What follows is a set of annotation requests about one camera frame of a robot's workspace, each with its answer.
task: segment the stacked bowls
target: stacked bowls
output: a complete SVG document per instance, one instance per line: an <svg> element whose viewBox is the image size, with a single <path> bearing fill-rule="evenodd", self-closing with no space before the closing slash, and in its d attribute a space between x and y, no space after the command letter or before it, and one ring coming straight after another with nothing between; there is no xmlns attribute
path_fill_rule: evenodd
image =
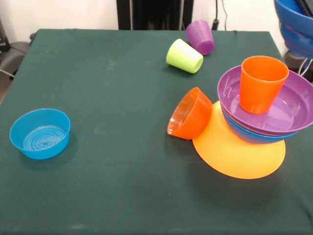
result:
<svg viewBox="0 0 313 235"><path fill-rule="evenodd" d="M313 123L313 85L302 76L289 75L270 109L262 114L245 111L239 104L242 66L224 73L218 83L223 116L232 131L250 143L284 140Z"/></svg>
<svg viewBox="0 0 313 235"><path fill-rule="evenodd" d="M313 18L302 14L296 0L275 0L275 9L288 49L313 59Z"/></svg>

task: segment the upside down orange plate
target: upside down orange plate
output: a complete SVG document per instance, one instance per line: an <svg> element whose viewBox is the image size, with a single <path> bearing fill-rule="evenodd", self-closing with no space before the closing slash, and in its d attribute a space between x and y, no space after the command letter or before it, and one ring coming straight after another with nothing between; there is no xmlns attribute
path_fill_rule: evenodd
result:
<svg viewBox="0 0 313 235"><path fill-rule="evenodd" d="M285 142L252 144L237 137L224 120L220 102L203 132L193 139L200 157L212 168L240 179L257 179L270 175L282 164Z"/></svg>

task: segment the plastic bowl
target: plastic bowl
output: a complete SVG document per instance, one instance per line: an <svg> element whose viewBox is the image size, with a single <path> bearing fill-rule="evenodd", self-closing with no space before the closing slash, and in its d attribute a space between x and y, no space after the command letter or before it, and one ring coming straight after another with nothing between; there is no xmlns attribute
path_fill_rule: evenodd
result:
<svg viewBox="0 0 313 235"><path fill-rule="evenodd" d="M313 59L313 38L308 38L286 24L280 24L280 32L289 50L295 54Z"/></svg>
<svg viewBox="0 0 313 235"><path fill-rule="evenodd" d="M295 133L288 134L288 135L281 135L281 136L268 136L268 135L262 135L255 133L253 131L249 131L236 123L234 120L232 120L225 110L222 107L222 113L225 118L225 121L227 122L228 126L231 128L231 130L242 140L247 141L249 143L274 143L278 141L282 141L287 139L290 136L293 136Z"/></svg>
<svg viewBox="0 0 313 235"><path fill-rule="evenodd" d="M296 0L275 0L275 9L279 21L295 31L313 38L313 18L302 15Z"/></svg>
<svg viewBox="0 0 313 235"><path fill-rule="evenodd" d="M191 89L173 112L167 133L185 140L197 137L206 127L212 113L212 102L198 88Z"/></svg>
<svg viewBox="0 0 313 235"><path fill-rule="evenodd" d="M218 83L221 106L241 126L265 135L287 135L313 123L313 85L293 71L289 72L278 97L265 114L250 114L239 105L241 66L224 73Z"/></svg>
<svg viewBox="0 0 313 235"><path fill-rule="evenodd" d="M43 160L61 153L68 144L70 120L56 109L37 109L17 119L10 140L24 155Z"/></svg>

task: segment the blue container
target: blue container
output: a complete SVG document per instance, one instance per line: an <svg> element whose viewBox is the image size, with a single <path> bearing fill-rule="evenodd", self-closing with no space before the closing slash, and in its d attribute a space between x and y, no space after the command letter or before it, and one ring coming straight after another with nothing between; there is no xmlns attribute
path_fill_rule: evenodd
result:
<svg viewBox="0 0 313 235"><path fill-rule="evenodd" d="M275 0L275 9L279 21L294 31L313 38L313 18L302 15L296 0Z"/></svg>
<svg viewBox="0 0 313 235"><path fill-rule="evenodd" d="M228 126L231 128L231 130L242 140L245 140L249 143L274 143L278 141L282 141L294 134L288 134L288 135L282 135L282 136L268 136L268 135L262 135L250 130L245 129L244 127L240 126L238 123L233 121L228 114L223 110L222 113L225 118L225 121L227 122Z"/></svg>
<svg viewBox="0 0 313 235"><path fill-rule="evenodd" d="M70 120L56 109L37 109L17 119L10 140L27 157L43 160L61 153L68 144Z"/></svg>
<svg viewBox="0 0 313 235"><path fill-rule="evenodd" d="M280 25L280 32L289 50L305 58L313 59L313 38L308 38L285 24Z"/></svg>

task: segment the green cup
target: green cup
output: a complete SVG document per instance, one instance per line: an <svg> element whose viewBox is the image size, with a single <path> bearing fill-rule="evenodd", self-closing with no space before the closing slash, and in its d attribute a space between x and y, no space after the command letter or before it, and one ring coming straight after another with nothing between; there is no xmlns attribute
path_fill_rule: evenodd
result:
<svg viewBox="0 0 313 235"><path fill-rule="evenodd" d="M166 62L181 70L196 73L203 63L203 55L182 39L177 39L167 52Z"/></svg>

